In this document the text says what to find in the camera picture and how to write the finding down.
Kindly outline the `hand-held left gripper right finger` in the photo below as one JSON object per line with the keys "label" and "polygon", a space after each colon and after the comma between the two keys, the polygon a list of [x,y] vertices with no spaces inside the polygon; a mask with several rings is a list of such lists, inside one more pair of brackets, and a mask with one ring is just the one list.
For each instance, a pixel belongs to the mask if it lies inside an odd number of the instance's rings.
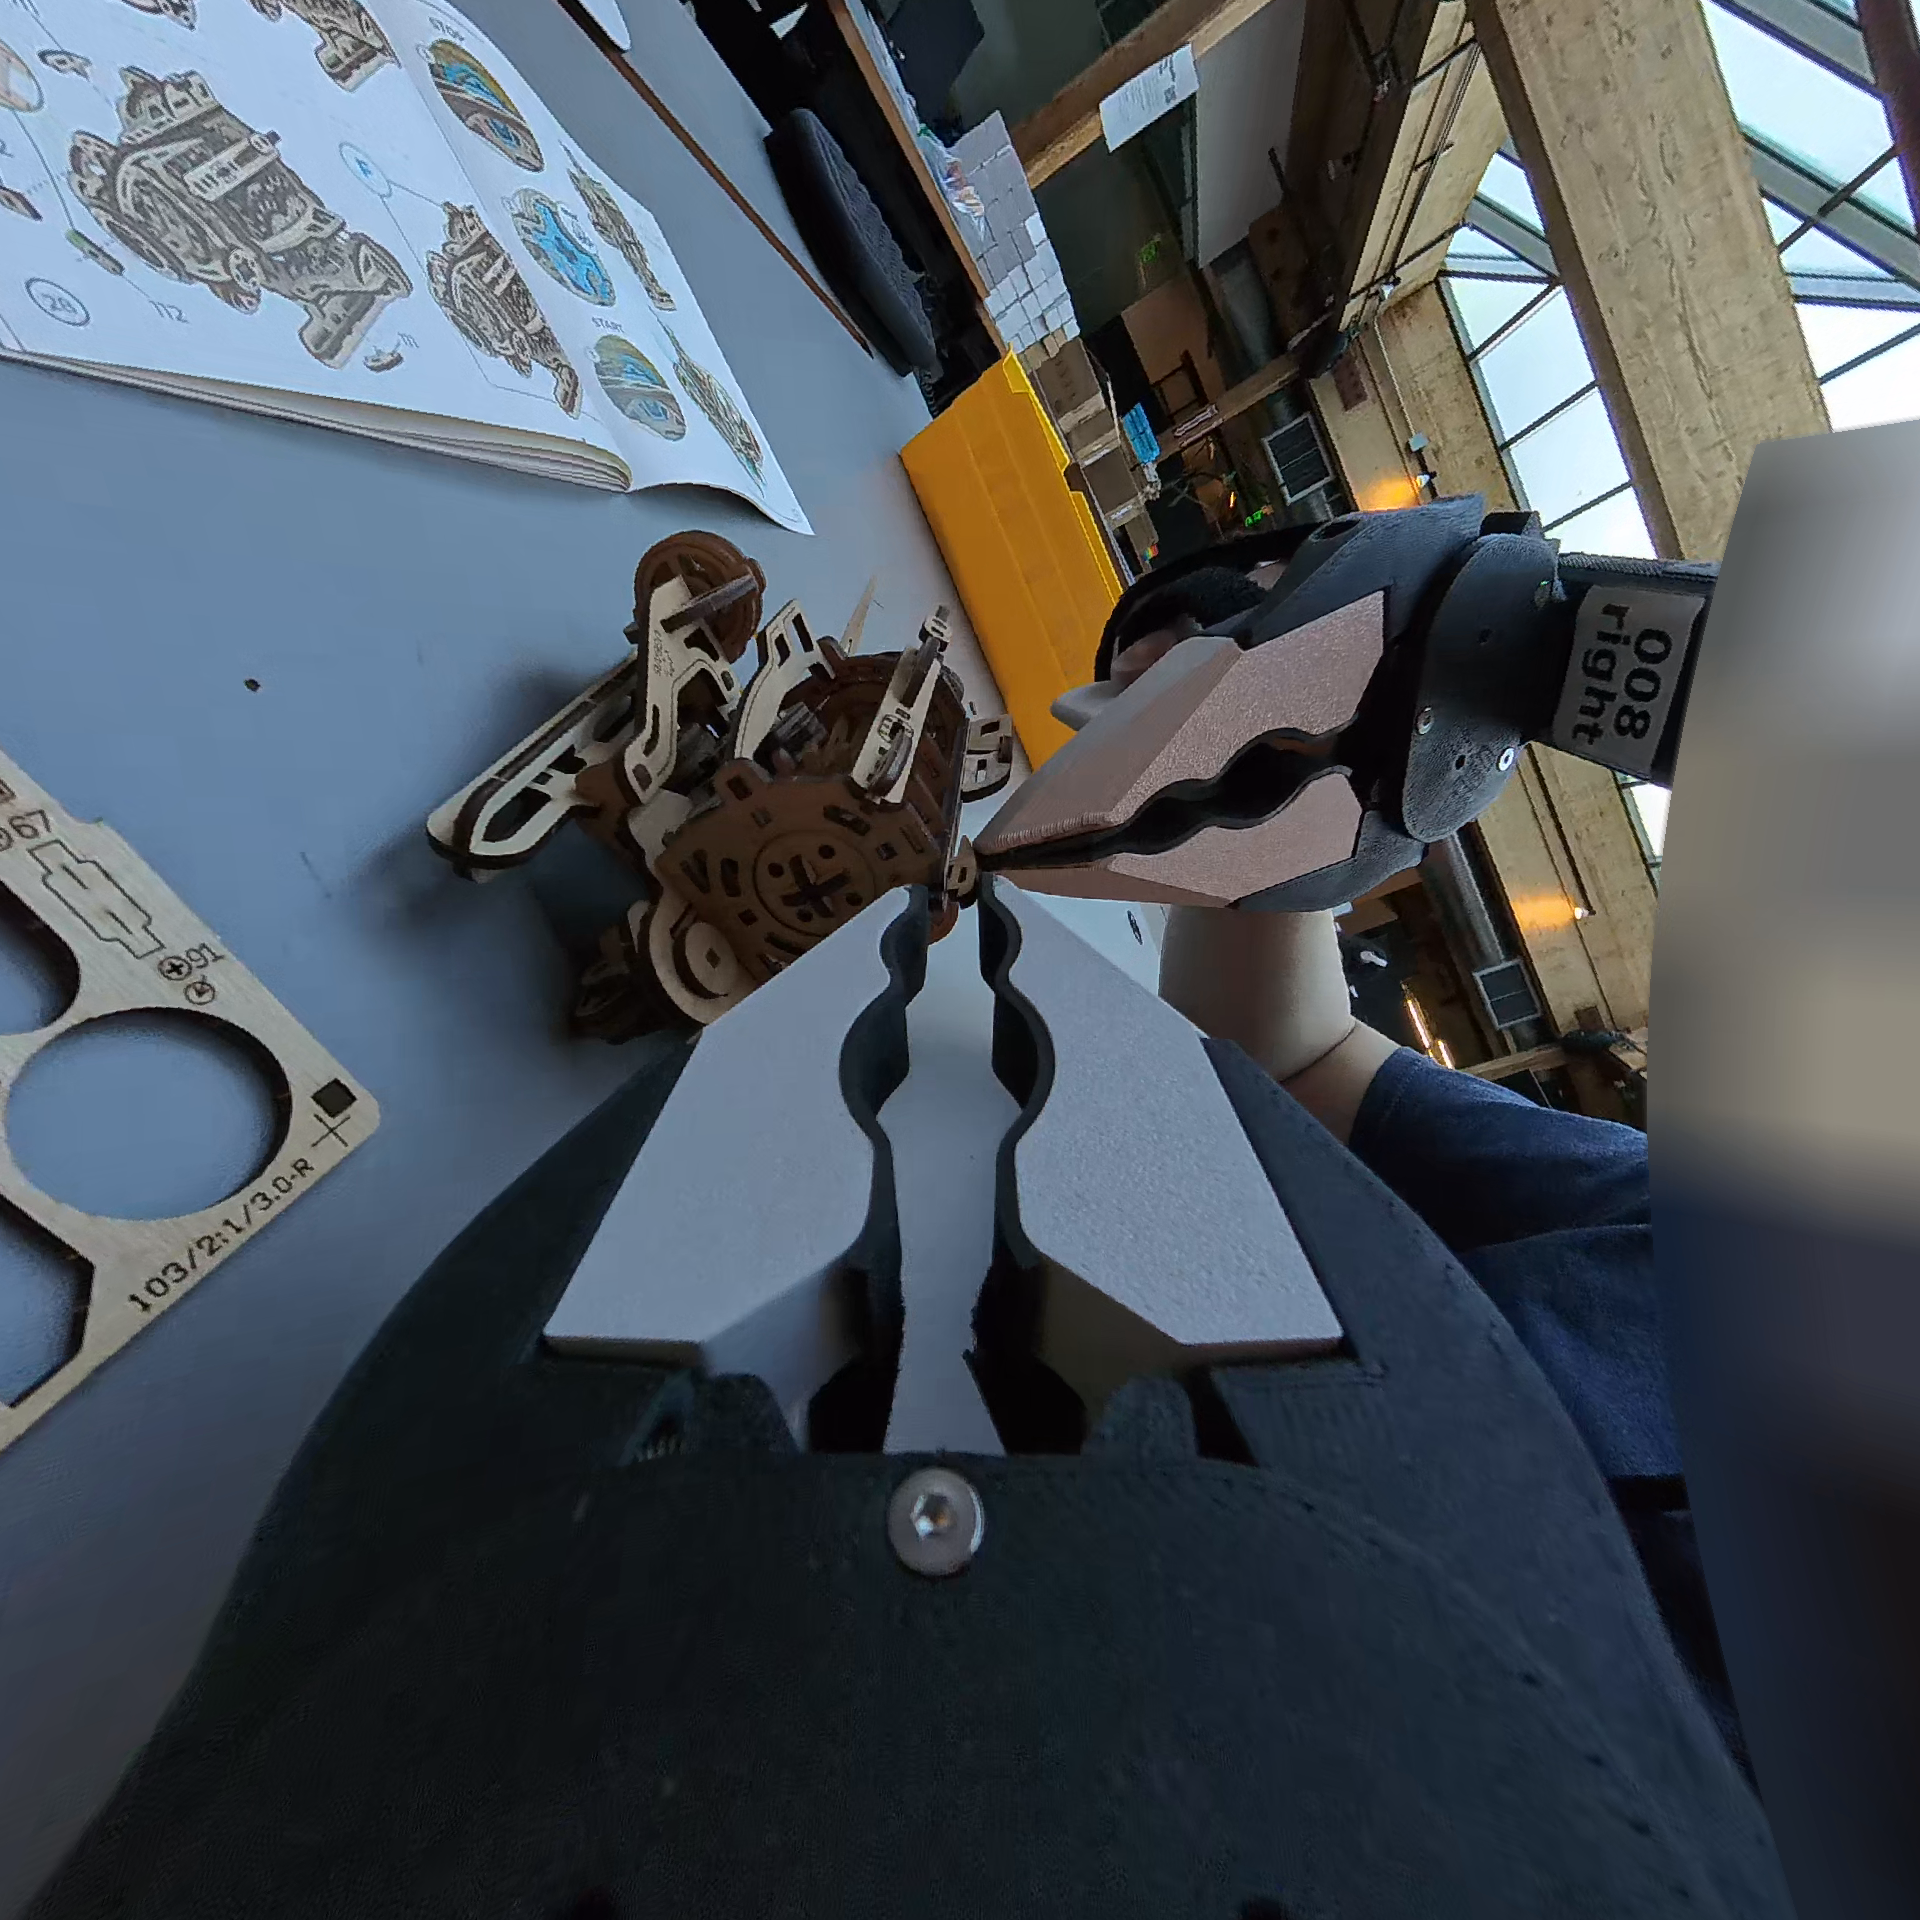
{"label": "hand-held left gripper right finger", "polygon": [[1198,1028],[1011,882],[979,891],[998,1152],[975,1384],[994,1419],[1098,1419],[1187,1384],[1342,1346],[1308,1249]]}

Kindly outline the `white paper sign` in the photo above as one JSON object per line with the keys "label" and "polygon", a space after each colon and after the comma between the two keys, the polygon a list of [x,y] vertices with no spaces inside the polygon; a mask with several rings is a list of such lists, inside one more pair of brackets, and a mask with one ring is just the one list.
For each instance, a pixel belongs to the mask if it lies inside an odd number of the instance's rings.
{"label": "white paper sign", "polygon": [[1184,108],[1195,94],[1195,51],[1192,46],[1179,46],[1101,100],[1098,123],[1106,150],[1121,150],[1153,123]]}

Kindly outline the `stack of small white boxes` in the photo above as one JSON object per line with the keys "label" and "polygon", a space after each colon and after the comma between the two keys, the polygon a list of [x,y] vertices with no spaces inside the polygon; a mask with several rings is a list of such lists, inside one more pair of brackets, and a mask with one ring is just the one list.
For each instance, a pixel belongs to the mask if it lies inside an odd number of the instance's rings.
{"label": "stack of small white boxes", "polygon": [[986,313],[1001,343],[1024,355],[1052,355],[1077,339],[1059,254],[1001,116],[943,146],[934,179],[986,282]]}

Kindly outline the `wooden mechanical model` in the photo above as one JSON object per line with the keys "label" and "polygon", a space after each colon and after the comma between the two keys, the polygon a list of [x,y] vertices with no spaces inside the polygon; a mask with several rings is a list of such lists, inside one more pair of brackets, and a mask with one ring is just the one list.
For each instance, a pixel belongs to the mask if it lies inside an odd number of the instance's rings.
{"label": "wooden mechanical model", "polygon": [[798,603],[764,617],[764,574],[686,529],[643,553],[631,657],[566,703],[425,822],[482,882],[576,822],[640,882],[597,936],[570,1023],[621,1043],[733,1009],[898,887],[932,936],[973,900],[966,803],[1012,777],[1016,733],[979,719],[948,663],[951,614],[900,652],[858,656]]}

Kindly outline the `person's right forearm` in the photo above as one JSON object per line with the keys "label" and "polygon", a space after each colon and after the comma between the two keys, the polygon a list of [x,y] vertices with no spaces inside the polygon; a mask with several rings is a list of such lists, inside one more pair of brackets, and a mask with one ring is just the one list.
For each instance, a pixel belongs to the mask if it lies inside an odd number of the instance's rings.
{"label": "person's right forearm", "polygon": [[1680,1480],[1647,1137],[1364,1025],[1331,913],[1175,908],[1162,996],[1241,1046],[1444,1240],[1613,1483]]}

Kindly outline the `stack of cardboard boxes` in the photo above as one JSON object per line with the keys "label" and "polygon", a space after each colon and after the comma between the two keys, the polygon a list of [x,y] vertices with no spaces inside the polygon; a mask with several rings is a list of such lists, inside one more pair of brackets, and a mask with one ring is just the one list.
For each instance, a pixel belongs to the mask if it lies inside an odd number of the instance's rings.
{"label": "stack of cardboard boxes", "polygon": [[1106,526],[1119,527],[1138,518],[1153,471],[1140,464],[1112,383],[1085,343],[1056,329],[1028,347],[1020,363]]}

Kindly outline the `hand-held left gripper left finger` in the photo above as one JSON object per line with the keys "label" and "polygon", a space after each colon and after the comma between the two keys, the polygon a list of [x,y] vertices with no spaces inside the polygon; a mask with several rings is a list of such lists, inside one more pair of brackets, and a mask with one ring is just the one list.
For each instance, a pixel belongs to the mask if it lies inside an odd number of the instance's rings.
{"label": "hand-held left gripper left finger", "polygon": [[695,1043],[546,1323],[553,1349],[892,1394],[900,1213],[881,1107],[908,1072],[921,887],[887,892]]}

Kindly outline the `illustrated instruction booklet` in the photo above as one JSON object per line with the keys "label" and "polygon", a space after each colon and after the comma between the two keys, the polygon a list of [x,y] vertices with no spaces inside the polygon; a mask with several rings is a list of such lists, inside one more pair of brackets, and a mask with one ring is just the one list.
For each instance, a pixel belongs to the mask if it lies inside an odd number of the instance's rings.
{"label": "illustrated instruction booklet", "polygon": [[4,6],[6,359],[811,526],[653,209],[458,6]]}

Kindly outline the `person's right hand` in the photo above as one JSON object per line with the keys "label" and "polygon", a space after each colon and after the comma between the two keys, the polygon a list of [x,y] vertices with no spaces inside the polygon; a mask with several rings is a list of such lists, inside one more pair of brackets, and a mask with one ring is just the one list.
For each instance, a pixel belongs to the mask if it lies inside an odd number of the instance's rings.
{"label": "person's right hand", "polygon": [[1138,636],[1136,643],[1118,648],[1112,663],[1112,683],[1133,686],[1142,681],[1162,661],[1176,657],[1181,663],[1208,661],[1211,656],[1236,652],[1239,643],[1228,634],[1204,634],[1187,622],[1163,627]]}

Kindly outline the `black ribbed cushion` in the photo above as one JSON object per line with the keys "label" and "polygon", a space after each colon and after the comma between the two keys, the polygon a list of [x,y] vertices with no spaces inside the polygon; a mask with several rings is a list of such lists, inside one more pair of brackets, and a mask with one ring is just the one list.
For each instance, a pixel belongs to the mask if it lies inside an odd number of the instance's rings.
{"label": "black ribbed cushion", "polygon": [[939,377],[921,282],[821,119],[806,108],[785,112],[764,150],[820,278],[851,321],[896,374]]}

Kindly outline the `slotted wooden parts sheet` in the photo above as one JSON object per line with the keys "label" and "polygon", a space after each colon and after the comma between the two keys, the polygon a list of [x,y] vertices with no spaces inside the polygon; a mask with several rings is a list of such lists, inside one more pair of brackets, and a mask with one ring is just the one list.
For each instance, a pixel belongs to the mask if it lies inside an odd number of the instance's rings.
{"label": "slotted wooden parts sheet", "polygon": [[244,1039],[275,1083],[280,1140],[258,1174],[195,1213],[117,1218],[38,1188],[4,1140],[6,1218],[34,1230],[90,1283],[75,1353],[4,1411],[10,1448],[134,1337],[250,1248],[378,1128],[378,1105],[228,942],[105,822],[69,813],[4,756],[6,899],[66,948],[75,993],[57,1017],[4,1042],[4,1093],[53,1043],[115,1015],[189,1015]]}

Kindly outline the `stack of yellow plastic bins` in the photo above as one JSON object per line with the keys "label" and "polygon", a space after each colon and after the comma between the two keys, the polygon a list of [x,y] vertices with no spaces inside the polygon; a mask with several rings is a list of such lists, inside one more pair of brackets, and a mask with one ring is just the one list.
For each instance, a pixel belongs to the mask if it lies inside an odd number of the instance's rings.
{"label": "stack of yellow plastic bins", "polygon": [[1071,732],[1052,703],[1093,678],[1121,579],[1067,447],[1016,355],[900,451],[1034,769]]}

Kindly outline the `slanted wooden beam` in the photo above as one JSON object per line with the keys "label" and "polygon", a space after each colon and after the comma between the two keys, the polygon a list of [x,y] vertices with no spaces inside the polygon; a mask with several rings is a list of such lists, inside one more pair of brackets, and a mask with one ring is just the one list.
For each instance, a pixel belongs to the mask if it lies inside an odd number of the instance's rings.
{"label": "slanted wooden beam", "polygon": [[1195,57],[1256,18],[1265,4],[1163,4],[1140,26],[1105,51],[1045,108],[1012,129],[1028,186],[1063,172],[1101,138],[1101,104],[1181,47]]}

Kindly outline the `wooden roof pillar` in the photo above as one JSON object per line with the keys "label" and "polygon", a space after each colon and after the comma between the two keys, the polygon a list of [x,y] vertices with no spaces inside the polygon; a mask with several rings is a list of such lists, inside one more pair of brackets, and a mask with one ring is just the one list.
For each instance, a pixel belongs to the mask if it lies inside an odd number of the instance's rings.
{"label": "wooden roof pillar", "polygon": [[1719,562],[1767,442],[1828,430],[1699,4],[1471,4],[1661,558]]}

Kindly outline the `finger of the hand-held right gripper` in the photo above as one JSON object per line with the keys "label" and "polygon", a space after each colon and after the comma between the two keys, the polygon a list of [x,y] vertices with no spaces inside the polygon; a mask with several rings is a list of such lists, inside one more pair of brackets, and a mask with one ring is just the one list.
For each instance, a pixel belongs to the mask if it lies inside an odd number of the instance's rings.
{"label": "finger of the hand-held right gripper", "polygon": [[1385,651],[1373,592],[1283,636],[1189,665],[1166,657],[1095,715],[975,839],[1041,863],[1155,854],[1211,824],[1260,822],[1335,766]]}
{"label": "finger of the hand-held right gripper", "polygon": [[1041,863],[1037,852],[994,859],[994,878],[1075,900],[1235,908],[1271,895],[1279,912],[1343,905],[1378,886],[1363,852],[1363,801],[1342,766],[1318,773],[1271,816],[1211,824],[1155,854],[1095,854]]}

